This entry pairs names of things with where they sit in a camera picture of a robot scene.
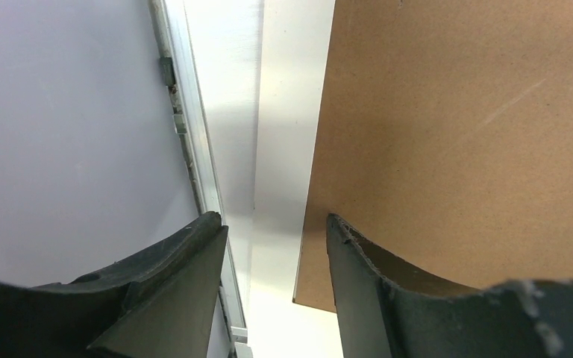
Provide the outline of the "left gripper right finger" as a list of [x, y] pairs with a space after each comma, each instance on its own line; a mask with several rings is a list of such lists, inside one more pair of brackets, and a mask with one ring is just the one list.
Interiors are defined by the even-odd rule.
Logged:
[[336, 214], [326, 224], [345, 357], [573, 357], [573, 280], [475, 289], [403, 260]]

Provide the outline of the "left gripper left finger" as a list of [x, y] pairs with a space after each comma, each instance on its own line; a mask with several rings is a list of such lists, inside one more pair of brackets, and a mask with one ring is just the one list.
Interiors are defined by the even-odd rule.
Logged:
[[205, 357], [228, 229], [215, 212], [71, 283], [0, 282], [0, 357]]

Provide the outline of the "white brown backing board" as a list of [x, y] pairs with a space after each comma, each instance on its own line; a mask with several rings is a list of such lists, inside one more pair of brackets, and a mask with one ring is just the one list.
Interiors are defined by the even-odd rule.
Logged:
[[573, 1], [337, 1], [297, 304], [336, 213], [473, 287], [573, 277]]

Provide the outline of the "white paper mat border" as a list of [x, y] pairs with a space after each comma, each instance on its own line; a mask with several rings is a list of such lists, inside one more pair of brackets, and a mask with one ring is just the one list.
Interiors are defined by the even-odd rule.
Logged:
[[251, 241], [249, 343], [256, 357], [340, 357], [333, 313], [295, 304], [332, 1], [266, 1]]

